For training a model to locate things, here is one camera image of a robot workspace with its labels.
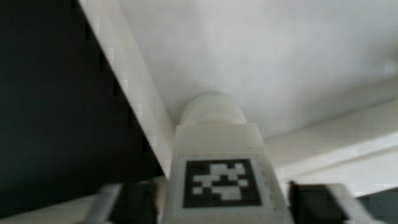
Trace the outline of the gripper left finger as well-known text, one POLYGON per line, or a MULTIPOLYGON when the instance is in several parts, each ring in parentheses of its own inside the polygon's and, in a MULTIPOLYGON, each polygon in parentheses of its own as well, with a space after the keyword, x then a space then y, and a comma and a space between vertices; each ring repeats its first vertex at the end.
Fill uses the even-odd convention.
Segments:
POLYGON ((98 192, 85 224, 158 224, 156 185, 112 183, 98 192))

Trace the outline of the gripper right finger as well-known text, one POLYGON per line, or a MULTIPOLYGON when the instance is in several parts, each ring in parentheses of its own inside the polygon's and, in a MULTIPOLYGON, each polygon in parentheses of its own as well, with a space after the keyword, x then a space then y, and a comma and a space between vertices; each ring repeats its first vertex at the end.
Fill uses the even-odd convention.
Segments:
POLYGON ((295 224, 380 224, 343 184, 290 182, 295 224))

